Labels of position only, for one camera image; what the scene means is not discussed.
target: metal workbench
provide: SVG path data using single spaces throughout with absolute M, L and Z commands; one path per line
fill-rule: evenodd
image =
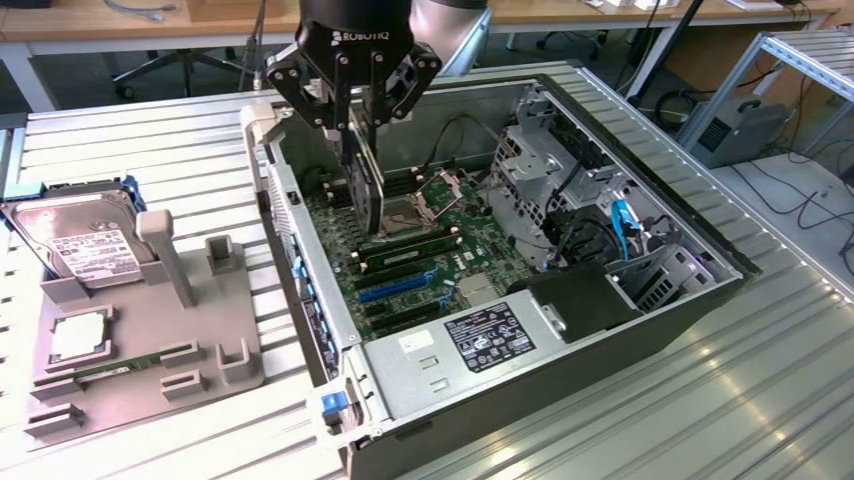
M 705 131 L 705 127 L 711 123 L 717 108 L 729 98 L 737 83 L 744 79 L 744 74 L 753 68 L 760 52 L 768 53 L 787 66 L 800 71 L 806 77 L 820 83 L 846 100 L 836 113 L 819 129 L 818 134 L 807 143 L 806 152 L 815 147 L 824 135 L 839 123 L 839 120 L 854 108 L 854 30 L 851 27 L 844 26 L 819 31 L 763 32 L 756 35 L 747 47 L 708 105 L 692 116 L 679 133 L 679 144 L 685 150 L 689 151 L 693 147 L 701 133 Z M 753 93 L 761 94 L 778 75 L 779 71 L 770 75 L 759 84 Z
M 850 478 L 848 289 L 812 267 L 796 245 L 772 236 L 772 226 L 588 71 L 549 63 L 475 75 L 517 70 L 553 76 L 764 274 L 660 354 L 407 478 Z M 178 249 L 221 232 L 249 244 L 268 382 L 202 407 L 24 453 L 25 436 L 12 423 L 26 394 L 38 272 L 10 238 L 1 263 L 0 469 L 8 470 L 0 476 L 344 476 L 337 455 L 314 445 L 302 405 L 308 373 L 250 205 L 237 110 L 270 98 L 224 95 L 33 115 L 25 138 L 22 131 L 13 135 L 12 150 L 24 146 L 17 178 L 58 181 L 126 169 L 152 207 L 172 209 Z

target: office chair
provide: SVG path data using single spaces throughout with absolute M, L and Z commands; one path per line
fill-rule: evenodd
M 553 37 L 555 35 L 557 35 L 557 34 L 560 34 L 564 37 L 569 38 L 569 36 L 565 34 L 565 32 L 548 32 L 545 34 L 545 36 L 543 37 L 543 39 L 536 42 L 536 48 L 540 49 L 540 50 L 545 50 L 545 47 L 547 47 L 547 44 L 548 44 L 548 39 L 551 37 Z M 604 43 L 608 40 L 608 31 L 607 30 L 599 30 L 593 35 L 587 36 L 587 35 L 575 34 L 575 36 L 577 38 L 587 39 L 592 43 L 593 49 L 592 49 L 592 52 L 589 52 L 589 60 L 591 61 L 596 60 L 599 58 L 599 50 L 601 49 L 601 46 L 604 45 Z
M 130 100 L 136 92 L 133 91 L 133 87 L 130 87 L 125 83 L 134 78 L 138 78 L 142 75 L 148 74 L 149 72 L 153 72 L 154 70 L 172 65 L 173 63 L 180 63 L 184 69 L 184 95 L 186 97 L 192 96 L 189 76 L 193 73 L 193 63 L 202 63 L 228 72 L 246 75 L 250 80 L 253 75 L 252 70 L 246 70 L 240 65 L 233 63 L 233 60 L 237 58 L 233 48 L 225 48 L 225 60 L 220 60 L 218 58 L 205 55 L 204 52 L 206 52 L 208 50 L 210 49 L 181 48 L 162 56 L 160 56 L 156 50 L 148 50 L 145 52 L 148 61 L 133 70 L 129 70 L 122 74 L 113 76 L 112 84 L 116 89 L 116 95 L 126 100 Z

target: hard drive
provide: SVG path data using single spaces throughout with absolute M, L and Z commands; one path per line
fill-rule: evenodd
M 77 185 L 36 185 L 6 196 L 0 212 L 53 279 L 76 277 L 88 288 L 141 279 L 156 260 L 134 233 L 145 206 L 132 177 Z

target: power supply label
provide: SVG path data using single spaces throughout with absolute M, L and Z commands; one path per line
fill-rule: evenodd
M 138 263 L 121 230 L 52 238 L 50 247 L 81 281 L 138 272 Z
M 455 318 L 444 323 L 444 328 L 468 370 L 475 373 L 536 348 L 505 302 Z

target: motherboard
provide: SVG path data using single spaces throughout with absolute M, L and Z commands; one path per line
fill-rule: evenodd
M 306 199 L 356 328 L 380 338 L 504 295 L 532 269 L 492 217 L 484 182 L 433 169 L 409 188 L 387 183 L 383 229 L 367 238 L 347 192 Z

